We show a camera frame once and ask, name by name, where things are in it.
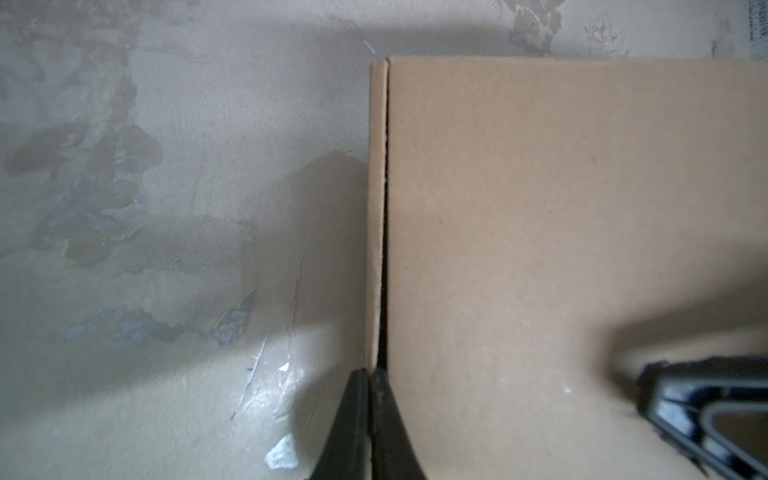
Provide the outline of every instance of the black metal tool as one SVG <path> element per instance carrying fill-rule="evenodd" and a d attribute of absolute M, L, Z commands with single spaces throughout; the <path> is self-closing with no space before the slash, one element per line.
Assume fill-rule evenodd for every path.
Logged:
<path fill-rule="evenodd" d="M 709 465 L 728 480 L 768 479 L 765 457 L 758 458 L 755 449 L 748 451 L 725 435 L 717 420 L 722 415 L 747 414 L 754 419 L 768 414 L 767 358 L 653 363 L 645 367 L 637 384 L 638 412 L 703 472 L 702 465 Z M 768 453 L 760 451 L 768 449 L 768 439 L 756 440 L 758 453 Z"/>
<path fill-rule="evenodd" d="M 373 480 L 426 480 L 383 369 L 370 377 L 364 369 L 349 375 L 310 480 L 364 480 L 368 437 Z"/>

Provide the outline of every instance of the concrete floor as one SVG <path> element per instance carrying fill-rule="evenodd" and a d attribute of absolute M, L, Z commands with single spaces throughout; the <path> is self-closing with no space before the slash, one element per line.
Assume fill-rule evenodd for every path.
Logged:
<path fill-rule="evenodd" d="M 0 12 L 2 478 L 308 476 L 362 364 L 377 58 L 750 55 L 746 0 Z"/>

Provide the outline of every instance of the cardboard box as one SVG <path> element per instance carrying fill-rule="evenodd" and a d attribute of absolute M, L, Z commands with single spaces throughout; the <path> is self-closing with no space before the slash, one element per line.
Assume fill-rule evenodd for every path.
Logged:
<path fill-rule="evenodd" d="M 431 480 L 701 478 L 646 361 L 764 353 L 768 64 L 373 65 L 368 367 Z"/>

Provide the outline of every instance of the gray floor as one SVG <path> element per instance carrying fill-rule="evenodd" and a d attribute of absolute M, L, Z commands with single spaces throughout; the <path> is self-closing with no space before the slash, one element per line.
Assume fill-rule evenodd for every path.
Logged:
<path fill-rule="evenodd" d="M 371 61 L 750 56 L 746 0 L 0 12 L 2 478 L 308 475 L 362 364 Z"/>

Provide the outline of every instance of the cardboard surface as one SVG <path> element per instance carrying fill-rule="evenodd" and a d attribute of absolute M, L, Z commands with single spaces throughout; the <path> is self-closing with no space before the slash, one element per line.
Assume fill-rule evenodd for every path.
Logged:
<path fill-rule="evenodd" d="M 622 380 L 768 345 L 768 65 L 394 58 L 373 73 L 387 362 L 428 477 L 700 478 Z"/>

